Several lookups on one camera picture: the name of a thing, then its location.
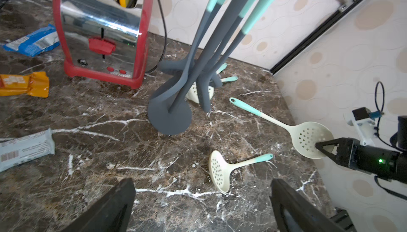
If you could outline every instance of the dark marble surface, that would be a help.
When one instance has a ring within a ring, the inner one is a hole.
[[[50,2],[11,0],[0,10],[0,42],[52,22]],[[154,64],[163,39],[150,40]],[[187,51],[170,41],[166,58]],[[294,150],[289,134],[228,101],[238,97],[293,125],[268,71],[229,59],[221,75],[239,80],[215,90],[209,114],[189,102],[191,126],[166,136],[151,126],[146,108],[167,75],[155,71],[131,90],[69,78],[63,59],[61,47],[35,58],[0,49],[0,73],[45,71],[50,78],[46,99],[0,97],[1,140],[52,128],[56,143],[55,155],[0,173],[0,231],[59,231],[123,178],[132,178],[137,190],[128,231],[277,231],[269,200],[273,178],[286,180],[327,216],[334,214],[313,162]],[[208,174],[213,150],[230,163],[269,152],[275,158],[236,169],[230,192],[221,194]]]

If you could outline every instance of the red toaster lever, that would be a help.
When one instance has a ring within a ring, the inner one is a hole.
[[[116,50],[116,45],[104,39],[89,39],[89,49],[101,55],[111,55]]]

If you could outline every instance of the toaster power cord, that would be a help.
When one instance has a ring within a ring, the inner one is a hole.
[[[157,2],[158,2],[158,6],[160,8],[160,14],[161,14],[161,18],[162,18],[162,25],[164,26],[164,48],[162,50],[160,60],[158,61],[158,62],[161,62],[162,59],[164,58],[164,55],[165,55],[165,49],[167,48],[167,26],[165,24],[165,18],[164,18],[164,12],[162,10],[161,0],[157,0]],[[149,73],[155,71],[156,68],[157,68],[157,66],[155,65],[152,69],[146,71],[146,73],[149,74]]]

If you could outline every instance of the wall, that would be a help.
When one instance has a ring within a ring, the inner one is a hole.
[[[161,1],[168,36],[191,44],[208,0]],[[216,16],[201,42],[201,48],[205,46],[230,1],[226,1]],[[275,0],[231,57],[270,69],[338,7],[339,4],[335,0]],[[164,35],[156,0],[150,32]]]
[[[366,0],[278,72],[275,78],[296,123],[316,121],[335,138],[358,138],[344,118],[354,108],[375,109],[380,80],[386,91],[380,132],[388,141],[397,131],[397,116],[407,114],[406,26],[407,0]],[[328,158],[315,164],[333,203],[349,211],[358,232],[406,231],[407,201],[380,189],[373,175]],[[407,195],[406,184],[381,184]]]

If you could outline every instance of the slotted spoon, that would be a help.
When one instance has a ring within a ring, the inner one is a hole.
[[[240,107],[250,113],[257,115],[258,117],[266,119],[267,121],[277,124],[278,126],[286,129],[291,135],[291,140],[293,142],[294,148],[301,155],[307,158],[321,159],[325,157],[325,154],[315,148],[315,143],[334,139],[329,129],[320,123],[306,122],[299,125],[290,126],[266,115],[265,113],[258,111],[254,107],[247,105],[239,99],[232,97],[229,99],[229,101],[237,107]]]
[[[212,182],[216,188],[223,193],[229,191],[230,188],[230,173],[236,168],[240,168],[253,163],[260,163],[262,161],[271,160],[273,155],[266,153],[259,157],[242,161],[241,163],[229,164],[222,157],[219,151],[213,151],[209,157],[209,174]]]

